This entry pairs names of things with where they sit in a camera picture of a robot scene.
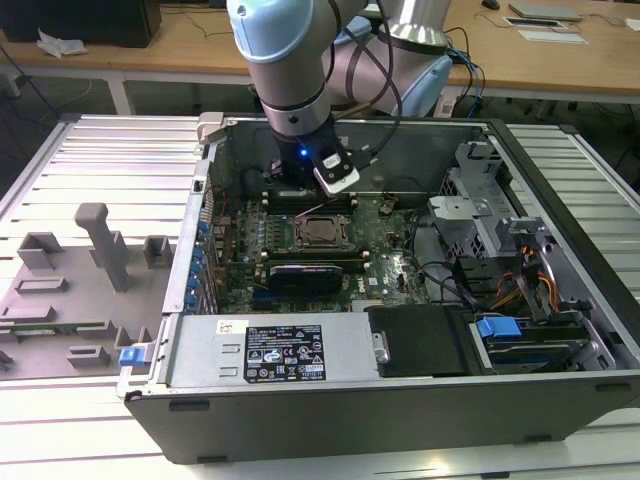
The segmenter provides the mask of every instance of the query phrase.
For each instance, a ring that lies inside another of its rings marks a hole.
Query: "sticker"
[[[248,383],[326,380],[320,325],[248,327],[245,338]]]
[[[55,335],[54,330],[18,330],[14,332],[18,337],[30,337],[36,335]]]
[[[248,326],[249,320],[218,320],[216,333],[218,335],[244,333]]]

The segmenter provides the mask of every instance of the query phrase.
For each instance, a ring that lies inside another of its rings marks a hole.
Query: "floor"
[[[33,81],[60,113],[115,113],[109,90],[103,82],[53,78]],[[246,87],[202,85],[200,88],[204,110],[254,111],[253,97]],[[193,113],[187,84],[132,82],[130,92],[141,115]],[[528,100],[485,99],[477,117],[499,118],[508,123],[543,123],[535,118],[537,104],[527,113],[531,106]],[[570,111],[568,106],[566,102],[559,102],[544,123],[574,125],[612,165],[616,165],[627,152],[618,171],[630,184],[637,183],[640,176],[640,159],[637,157],[640,126],[636,118],[640,119],[640,112],[634,116],[635,112],[627,105],[581,103],[576,111]],[[456,109],[455,116],[466,116],[470,107],[471,99],[464,100]],[[0,196],[11,186],[55,123],[55,118],[47,113],[47,107],[29,84],[22,87],[22,95],[16,100],[0,97]]]

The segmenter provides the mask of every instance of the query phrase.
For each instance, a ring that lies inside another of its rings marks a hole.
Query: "table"
[[[608,17],[640,18],[640,5],[586,0],[532,0],[532,3],[566,5],[576,12]],[[502,17],[517,16],[501,2],[499,11],[481,8],[474,0],[453,0],[446,28],[463,27],[469,35],[471,56],[486,73],[487,97],[530,98],[605,103],[640,103],[640,32],[614,27],[600,17],[588,17],[567,32],[577,32],[588,45],[531,42],[517,28],[498,28]],[[461,32],[452,32],[464,48]],[[468,82],[463,66],[456,66],[438,104],[438,116],[450,116]]]
[[[574,8],[582,14],[640,18],[640,5],[586,0],[531,0]],[[89,53],[61,60],[35,44],[3,42],[25,73],[33,76],[93,78],[108,83],[116,111],[131,115],[135,108],[127,95],[128,81],[241,84],[251,82],[244,58],[237,51],[224,11],[208,13],[163,8],[159,32],[146,49],[89,45]],[[492,12],[479,0],[452,0],[446,27],[463,27],[469,34],[474,62],[486,72],[486,96],[640,103],[640,33],[616,28],[599,17],[580,22],[589,45],[551,44],[525,40],[516,28],[497,28],[482,17],[503,22],[513,12],[508,0]],[[192,22],[202,27],[208,38]],[[457,47],[464,46],[453,32]],[[15,75],[0,63],[0,74]],[[436,109],[436,116],[451,116],[453,104],[468,82],[468,73],[456,66]],[[14,93],[19,94],[9,81]]]
[[[189,11],[186,15],[180,11],[162,8],[162,25],[147,48],[87,45],[88,54],[57,59],[33,43],[10,43],[4,36],[0,41],[27,75],[106,81],[119,115],[135,113],[127,91],[128,81],[251,83],[247,64],[236,48],[226,11]],[[208,38],[192,20],[204,29]],[[2,55],[0,62],[6,62]],[[0,63],[0,74],[10,77],[6,83],[15,96],[19,95],[19,90],[11,77],[17,73],[11,65]]]
[[[175,243],[193,168],[202,156],[196,123],[196,117],[85,115],[59,124],[0,202],[0,227],[7,237],[0,239],[0,295],[19,268],[15,251],[25,231],[38,226],[63,246],[88,244],[86,232],[75,230],[72,220],[81,202],[107,203],[110,228],[120,230],[127,244],[151,233]],[[583,228],[596,233],[596,244],[621,278],[626,275],[627,286],[636,286],[640,299],[638,196],[624,189],[624,181],[579,135],[556,126],[509,127]],[[581,172],[579,178],[575,172]],[[535,215],[524,190],[516,194]],[[596,224],[609,226],[608,236]],[[635,231],[620,230],[625,225]],[[0,478],[74,479],[89,472],[92,479],[112,479],[127,472],[172,480],[408,480],[511,472],[513,479],[623,480],[637,478],[640,463],[640,410],[626,408],[557,443],[174,465],[116,396],[116,382],[116,377],[1,381]],[[629,407],[640,407],[639,400]]]

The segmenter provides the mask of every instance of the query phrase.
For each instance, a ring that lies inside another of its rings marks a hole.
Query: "wooden desk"
[[[561,3],[585,15],[640,19],[640,5],[530,1]],[[116,111],[125,115],[135,111],[127,95],[127,81],[250,83],[246,62],[237,51],[224,11],[187,9],[183,14],[177,8],[162,10],[160,31],[144,49],[89,45],[86,55],[57,59],[34,44],[3,45],[29,75],[105,80]],[[498,28],[485,18],[474,17],[477,12],[504,25],[502,17],[516,15],[509,9],[508,0],[502,0],[498,12],[482,8],[480,0],[451,1],[446,26],[460,26],[468,32],[473,60],[487,75],[486,96],[640,103],[640,32],[616,28],[602,18],[591,17],[578,24],[580,35],[589,45],[530,42],[517,28]],[[460,32],[452,32],[451,36],[457,47],[464,48]],[[10,65],[0,63],[0,73],[16,72]],[[467,82],[466,69],[455,67],[438,104],[438,116],[451,114],[451,106]]]
[[[162,8],[162,25],[147,48],[89,44],[87,54],[58,59],[33,43],[10,43],[4,35],[0,41],[28,75],[106,81],[120,115],[135,114],[127,81],[249,84],[249,70],[236,48],[226,11],[182,11]],[[0,74],[9,77],[6,83],[16,96],[20,92],[12,78],[17,73],[0,55]]]
[[[640,19],[640,5],[586,0],[531,0],[566,5],[576,12]],[[469,35],[471,56],[486,73],[485,95],[545,100],[640,103],[640,32],[614,27],[600,17],[588,17],[566,32],[576,32],[588,45],[532,42],[518,29],[498,28],[503,17],[517,16],[502,0],[499,11],[479,7],[475,0],[452,0],[446,27],[463,27]],[[464,49],[461,32],[452,32],[456,47]],[[469,74],[456,66],[443,92],[440,113],[450,110],[468,83]]]

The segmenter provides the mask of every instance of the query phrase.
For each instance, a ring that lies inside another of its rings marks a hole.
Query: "motherboard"
[[[429,303],[409,249],[412,210],[395,210],[382,195],[351,196],[308,213],[274,203],[237,202],[218,219],[220,313]]]

